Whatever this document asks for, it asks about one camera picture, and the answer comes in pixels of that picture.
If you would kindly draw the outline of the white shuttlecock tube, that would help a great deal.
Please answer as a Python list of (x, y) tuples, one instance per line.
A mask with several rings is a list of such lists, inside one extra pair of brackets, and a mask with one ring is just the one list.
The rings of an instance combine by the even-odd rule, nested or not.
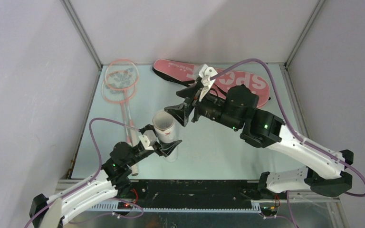
[(175, 119), (169, 113), (157, 112), (152, 123), (160, 142), (172, 143), (177, 140)]

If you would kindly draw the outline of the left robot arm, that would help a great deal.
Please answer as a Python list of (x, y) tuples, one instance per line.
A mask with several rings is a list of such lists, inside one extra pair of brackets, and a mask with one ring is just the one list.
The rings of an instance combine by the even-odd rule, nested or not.
[(142, 135), (137, 145), (118, 142), (110, 152), (109, 159), (89, 177), (50, 197), (37, 195), (29, 211), (30, 221), (25, 226), (59, 228), (106, 199), (129, 196), (132, 191), (129, 179), (132, 166), (153, 153), (167, 157), (182, 142), (161, 142), (154, 126), (150, 124), (140, 129), (140, 132)]

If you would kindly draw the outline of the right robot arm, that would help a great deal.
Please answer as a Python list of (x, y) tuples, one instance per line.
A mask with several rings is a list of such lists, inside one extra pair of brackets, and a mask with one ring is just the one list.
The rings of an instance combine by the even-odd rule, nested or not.
[(258, 194), (265, 199), (291, 190), (310, 190), (326, 197), (337, 197), (352, 188), (353, 177), (345, 172), (353, 162), (353, 153), (342, 150), (319, 152), (306, 139), (291, 132), (288, 124), (278, 116), (257, 108), (259, 97), (245, 85), (227, 91), (225, 99), (207, 93), (203, 98), (200, 85), (192, 85), (177, 92), (184, 101), (164, 110), (182, 126), (200, 117), (240, 131), (240, 138), (255, 148), (267, 148), (285, 154), (302, 163), (301, 168), (285, 172), (266, 171), (261, 174)]

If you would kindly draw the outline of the pink sport racket bag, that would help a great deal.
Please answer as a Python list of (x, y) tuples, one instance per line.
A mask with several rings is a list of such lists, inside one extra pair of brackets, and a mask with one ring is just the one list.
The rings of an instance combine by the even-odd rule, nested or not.
[[(152, 70), (166, 81), (188, 87), (194, 83), (194, 73), (199, 68), (199, 65), (191, 63), (158, 59)], [(253, 94), (259, 96), (257, 108), (262, 108), (270, 100), (270, 86), (264, 78), (251, 72), (237, 70), (230, 71), (216, 79), (211, 88), (211, 94), (225, 99), (227, 91), (239, 85), (245, 85)]]

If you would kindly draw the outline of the aluminium front frame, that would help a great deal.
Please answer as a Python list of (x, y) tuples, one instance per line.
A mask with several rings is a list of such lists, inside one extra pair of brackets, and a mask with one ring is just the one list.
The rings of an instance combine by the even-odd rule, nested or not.
[(346, 228), (339, 198), (328, 198), (310, 191), (267, 193), (252, 180), (139, 180), (121, 196), (101, 199), (89, 206), (100, 216), (119, 212), (170, 213), (258, 213), (279, 217), (285, 213), (298, 225), (330, 220), (335, 228)]

